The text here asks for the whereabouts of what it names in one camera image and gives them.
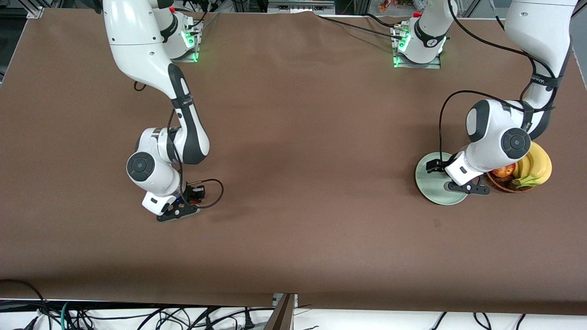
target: brown table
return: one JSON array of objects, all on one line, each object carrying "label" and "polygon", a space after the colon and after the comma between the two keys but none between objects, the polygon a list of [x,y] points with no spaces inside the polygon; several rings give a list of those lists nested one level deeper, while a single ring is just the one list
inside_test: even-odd
[{"label": "brown table", "polygon": [[[511,46],[493,21],[464,24]],[[166,125],[169,100],[133,90],[101,16],[46,9],[28,21],[0,89],[0,277],[48,298],[269,305],[273,292],[297,292],[315,308],[587,314],[577,65],[538,140],[550,181],[438,206],[413,177],[437,150],[443,100],[459,89],[515,98],[530,76],[522,56],[450,34],[441,70],[400,69],[387,38],[311,13],[220,15],[200,61],[180,67],[211,141],[186,179],[218,178],[226,193],[160,224],[124,167],[143,129]],[[447,151],[468,143],[465,115],[479,99],[449,104]],[[210,186],[210,200],[217,193]]]}]

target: green plate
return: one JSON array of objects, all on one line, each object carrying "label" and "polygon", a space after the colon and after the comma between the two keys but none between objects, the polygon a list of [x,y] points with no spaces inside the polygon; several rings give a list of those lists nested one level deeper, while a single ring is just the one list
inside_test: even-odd
[{"label": "green plate", "polygon": [[[448,160],[451,154],[443,153],[443,160]],[[444,188],[451,178],[445,172],[426,172],[426,163],[438,159],[438,152],[424,156],[416,166],[416,184],[420,192],[429,200],[440,205],[455,205],[462,202],[467,194],[455,193]]]}]

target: red apple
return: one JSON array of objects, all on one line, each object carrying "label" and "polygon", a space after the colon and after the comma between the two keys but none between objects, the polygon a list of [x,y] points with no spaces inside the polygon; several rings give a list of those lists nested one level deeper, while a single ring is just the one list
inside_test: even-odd
[{"label": "red apple", "polygon": [[508,177],[508,176],[512,175],[512,173],[514,172],[514,170],[515,170],[515,163],[514,164],[510,164],[508,166],[500,167],[500,168],[495,169],[495,170],[493,170],[491,172],[496,177]]}]

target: brown woven bowl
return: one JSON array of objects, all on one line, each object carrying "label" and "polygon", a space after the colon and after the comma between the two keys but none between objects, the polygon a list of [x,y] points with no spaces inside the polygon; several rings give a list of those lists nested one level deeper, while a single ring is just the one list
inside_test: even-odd
[{"label": "brown woven bowl", "polygon": [[534,188],[521,187],[519,189],[516,189],[515,186],[512,184],[512,181],[515,179],[515,177],[513,176],[496,177],[492,172],[485,173],[485,176],[493,184],[495,188],[506,193],[525,193],[526,191]]}]

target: white floor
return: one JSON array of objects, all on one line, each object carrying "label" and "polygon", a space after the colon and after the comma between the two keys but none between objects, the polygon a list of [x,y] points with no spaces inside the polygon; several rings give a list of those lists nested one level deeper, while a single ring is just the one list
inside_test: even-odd
[{"label": "white floor", "polygon": [[[116,309],[90,311],[90,316],[117,317],[143,315],[153,312],[155,309]],[[204,308],[190,308],[187,310],[193,320],[204,311]],[[212,313],[211,320],[215,320],[230,313],[242,311],[242,308],[222,308]],[[271,311],[251,312],[253,323],[262,329]],[[394,311],[350,311],[336,309],[297,309],[294,316],[293,330],[308,330],[318,326],[317,330],[355,330],[355,329],[388,329],[388,330],[430,330],[440,316],[440,312],[394,312]],[[0,330],[14,330],[24,328],[29,321],[36,316],[36,312],[11,312],[0,313]],[[183,313],[175,316],[185,320]],[[478,314],[481,322],[485,322],[483,316]],[[488,314],[492,330],[515,330],[519,314]],[[244,314],[235,316],[238,321],[238,329],[244,325]],[[125,320],[94,320],[96,330],[136,330],[145,317]],[[159,317],[154,317],[142,328],[142,330],[154,330]],[[48,329],[47,317],[38,319],[34,330]],[[60,326],[53,322],[53,329],[60,330]],[[235,329],[235,321],[228,319],[214,326],[215,330]],[[442,320],[438,330],[483,330],[475,320],[472,313],[449,312]],[[564,315],[527,315],[522,321],[519,330],[586,330],[587,316]],[[166,322],[161,330],[181,330],[178,324]]]}]

